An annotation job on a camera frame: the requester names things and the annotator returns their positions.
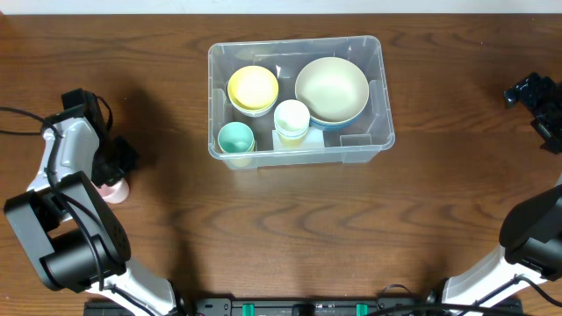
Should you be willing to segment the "white cup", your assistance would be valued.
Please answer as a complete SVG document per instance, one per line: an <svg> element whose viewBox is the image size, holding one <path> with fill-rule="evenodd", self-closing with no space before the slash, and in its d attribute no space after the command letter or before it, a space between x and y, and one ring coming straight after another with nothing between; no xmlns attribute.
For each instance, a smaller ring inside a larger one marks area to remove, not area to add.
<svg viewBox="0 0 562 316"><path fill-rule="evenodd" d="M274 124L290 131L309 126L309 122L308 108L295 99L283 101L274 111Z"/></svg>

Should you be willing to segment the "mint green cup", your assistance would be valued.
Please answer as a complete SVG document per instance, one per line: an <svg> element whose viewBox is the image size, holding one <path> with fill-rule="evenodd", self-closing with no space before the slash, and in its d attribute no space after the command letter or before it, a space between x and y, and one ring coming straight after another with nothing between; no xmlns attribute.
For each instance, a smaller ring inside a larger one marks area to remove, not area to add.
<svg viewBox="0 0 562 316"><path fill-rule="evenodd" d="M246 124L230 122L220 129L218 143L223 153L247 153L254 150L255 136Z"/></svg>

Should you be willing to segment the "light blue cup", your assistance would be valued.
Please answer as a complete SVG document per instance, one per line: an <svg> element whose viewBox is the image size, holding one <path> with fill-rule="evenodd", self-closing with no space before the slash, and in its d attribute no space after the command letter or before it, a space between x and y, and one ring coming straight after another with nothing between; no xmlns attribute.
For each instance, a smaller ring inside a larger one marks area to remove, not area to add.
<svg viewBox="0 0 562 316"><path fill-rule="evenodd" d="M295 131L290 131L287 129L282 128L281 126L275 125L277 133L284 138L287 139L298 139L306 135L308 132L309 127L305 126Z"/></svg>

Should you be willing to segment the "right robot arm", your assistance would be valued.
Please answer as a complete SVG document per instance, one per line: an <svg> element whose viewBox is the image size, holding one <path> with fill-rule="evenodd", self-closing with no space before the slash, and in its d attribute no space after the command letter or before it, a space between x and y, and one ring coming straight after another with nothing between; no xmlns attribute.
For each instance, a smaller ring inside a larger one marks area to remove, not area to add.
<svg viewBox="0 0 562 316"><path fill-rule="evenodd" d="M504 92L507 107L532 114L542 148L561 153L561 84L535 72ZM499 245L461 275L448 278L434 300L463 305L453 315L480 315L527 286L561 278L561 185L516 205L505 218Z"/></svg>

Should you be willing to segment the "pink cup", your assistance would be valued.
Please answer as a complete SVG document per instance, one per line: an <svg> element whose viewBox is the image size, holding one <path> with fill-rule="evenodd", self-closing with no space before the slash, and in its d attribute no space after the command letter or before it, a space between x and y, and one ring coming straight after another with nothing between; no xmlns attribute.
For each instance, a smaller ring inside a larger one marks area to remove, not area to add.
<svg viewBox="0 0 562 316"><path fill-rule="evenodd" d="M125 178L120 179L113 186L103 184L100 188L97 188L97 192L102 199L110 204L120 204L124 202L129 195L129 191L129 185Z"/></svg>

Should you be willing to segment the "light grey small bowl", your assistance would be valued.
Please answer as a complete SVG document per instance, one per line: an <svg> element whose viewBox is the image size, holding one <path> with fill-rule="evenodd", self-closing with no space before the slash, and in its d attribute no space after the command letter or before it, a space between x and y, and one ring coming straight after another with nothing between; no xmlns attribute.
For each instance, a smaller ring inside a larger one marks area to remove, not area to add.
<svg viewBox="0 0 562 316"><path fill-rule="evenodd" d="M239 111L241 114L251 117L251 118L258 118L258 117L262 117L264 115L266 115L267 113L269 113L271 111L271 109L273 108L273 105L276 102L273 102L263 108L257 109L257 110L252 110L252 109L247 109L242 107L240 104L238 104L234 99L230 99L230 102L232 104L232 106Z"/></svg>

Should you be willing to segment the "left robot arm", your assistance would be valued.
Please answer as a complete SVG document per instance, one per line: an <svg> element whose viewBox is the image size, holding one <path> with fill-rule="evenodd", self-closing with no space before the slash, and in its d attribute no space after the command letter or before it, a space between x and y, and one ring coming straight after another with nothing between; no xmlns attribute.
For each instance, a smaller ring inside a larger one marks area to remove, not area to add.
<svg viewBox="0 0 562 316"><path fill-rule="evenodd" d="M126 174L138 153L112 138L103 98L77 89L63 110L42 119L46 146L26 191L5 202L4 214L41 282L110 299L133 315L186 315L172 283L132 257L110 206L126 199Z"/></svg>

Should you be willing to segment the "beige large bowl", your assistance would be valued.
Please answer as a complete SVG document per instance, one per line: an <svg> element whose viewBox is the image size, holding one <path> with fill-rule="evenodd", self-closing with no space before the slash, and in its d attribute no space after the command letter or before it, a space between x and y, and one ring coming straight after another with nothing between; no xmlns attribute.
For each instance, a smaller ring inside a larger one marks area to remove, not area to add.
<svg viewBox="0 0 562 316"><path fill-rule="evenodd" d="M295 97L323 125L343 125L357 117L367 105L369 82L353 62L323 57L308 63L295 82Z"/></svg>

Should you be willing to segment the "yellow small bowl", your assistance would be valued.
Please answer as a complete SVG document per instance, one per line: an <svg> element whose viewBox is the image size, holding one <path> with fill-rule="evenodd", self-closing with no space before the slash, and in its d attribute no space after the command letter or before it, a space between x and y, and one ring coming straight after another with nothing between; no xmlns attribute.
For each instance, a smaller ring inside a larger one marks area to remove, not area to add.
<svg viewBox="0 0 562 316"><path fill-rule="evenodd" d="M267 68L246 66L232 74L227 85L231 100L240 107L257 111L273 104L278 96L277 78Z"/></svg>

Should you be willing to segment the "white small bowl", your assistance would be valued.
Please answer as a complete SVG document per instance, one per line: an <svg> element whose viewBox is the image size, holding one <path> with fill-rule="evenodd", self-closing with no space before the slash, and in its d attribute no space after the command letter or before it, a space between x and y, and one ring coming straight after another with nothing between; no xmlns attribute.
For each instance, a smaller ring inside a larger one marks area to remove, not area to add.
<svg viewBox="0 0 562 316"><path fill-rule="evenodd" d="M264 108L264 109L260 109L260 110L248 110L248 109L244 109L244 108L238 108L238 111L248 117L251 118L260 118L262 116L265 116L266 114L268 114L271 111L271 107L269 108Z"/></svg>

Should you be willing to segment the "yellow cup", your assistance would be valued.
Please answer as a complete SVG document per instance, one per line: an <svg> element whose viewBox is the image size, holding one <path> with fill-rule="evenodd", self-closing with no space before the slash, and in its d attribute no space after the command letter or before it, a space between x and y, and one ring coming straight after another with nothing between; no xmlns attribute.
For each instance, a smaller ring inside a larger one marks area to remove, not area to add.
<svg viewBox="0 0 562 316"><path fill-rule="evenodd" d="M285 147L299 147L305 140L306 134L302 134L294 137L286 137L283 134L277 134L280 143Z"/></svg>
<svg viewBox="0 0 562 316"><path fill-rule="evenodd" d="M234 168L240 169L240 168L246 168L248 165L252 163L252 161L253 159L251 157L246 157L246 158L236 158L236 159L229 160L229 163Z"/></svg>

